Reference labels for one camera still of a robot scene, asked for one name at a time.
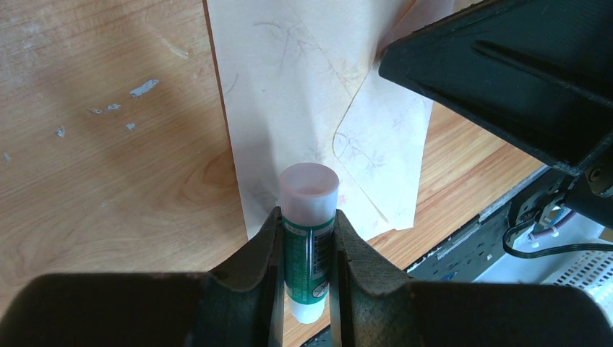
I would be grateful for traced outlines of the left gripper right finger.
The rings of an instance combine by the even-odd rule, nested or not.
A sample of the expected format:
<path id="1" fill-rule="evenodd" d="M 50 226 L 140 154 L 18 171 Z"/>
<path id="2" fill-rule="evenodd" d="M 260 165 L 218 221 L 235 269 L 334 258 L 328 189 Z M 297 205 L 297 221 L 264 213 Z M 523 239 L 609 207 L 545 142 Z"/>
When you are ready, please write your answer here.
<path id="1" fill-rule="evenodd" d="M 578 288 L 418 281 L 338 211 L 330 280 L 334 346 L 610 346 L 612 329 Z"/>

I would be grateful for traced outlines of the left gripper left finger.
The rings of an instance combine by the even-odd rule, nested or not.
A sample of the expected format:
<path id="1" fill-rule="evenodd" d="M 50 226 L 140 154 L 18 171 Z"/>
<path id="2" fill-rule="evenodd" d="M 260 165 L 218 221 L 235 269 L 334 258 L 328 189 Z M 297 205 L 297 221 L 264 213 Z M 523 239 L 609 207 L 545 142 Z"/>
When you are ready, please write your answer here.
<path id="1" fill-rule="evenodd" d="M 205 272 L 52 273 L 1 318 L 3 346 L 280 346 L 283 229 L 260 231 Z"/>

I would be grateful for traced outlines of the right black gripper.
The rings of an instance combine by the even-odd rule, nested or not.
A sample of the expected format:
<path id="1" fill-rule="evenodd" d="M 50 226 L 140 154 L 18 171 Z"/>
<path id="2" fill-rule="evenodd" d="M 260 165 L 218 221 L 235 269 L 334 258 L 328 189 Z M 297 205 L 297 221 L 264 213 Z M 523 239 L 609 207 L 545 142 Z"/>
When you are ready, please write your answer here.
<path id="1" fill-rule="evenodd" d="M 612 3 L 481 1 L 392 42 L 382 78 L 578 183 L 567 206 L 612 226 Z"/>

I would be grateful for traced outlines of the green white glue stick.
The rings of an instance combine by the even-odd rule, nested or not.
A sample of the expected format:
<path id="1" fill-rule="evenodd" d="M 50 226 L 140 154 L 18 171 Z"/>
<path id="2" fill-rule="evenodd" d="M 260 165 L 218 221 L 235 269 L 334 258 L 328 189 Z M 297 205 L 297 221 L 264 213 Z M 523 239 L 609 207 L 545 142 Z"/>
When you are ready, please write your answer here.
<path id="1" fill-rule="evenodd" d="M 339 178 L 327 166 L 298 163 L 280 176 L 284 281 L 301 324 L 322 316 L 330 284 Z"/>

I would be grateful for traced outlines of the cream paper envelope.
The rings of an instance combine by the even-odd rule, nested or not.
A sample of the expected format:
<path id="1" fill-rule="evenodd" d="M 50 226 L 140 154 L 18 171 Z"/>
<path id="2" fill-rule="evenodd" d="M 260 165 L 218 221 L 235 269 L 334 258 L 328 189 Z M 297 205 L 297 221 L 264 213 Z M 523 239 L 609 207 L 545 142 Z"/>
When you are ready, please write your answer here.
<path id="1" fill-rule="evenodd" d="M 452 1 L 209 1 L 247 236 L 296 163 L 330 167 L 366 240 L 412 228 L 433 102 L 379 75 L 384 47 Z"/>

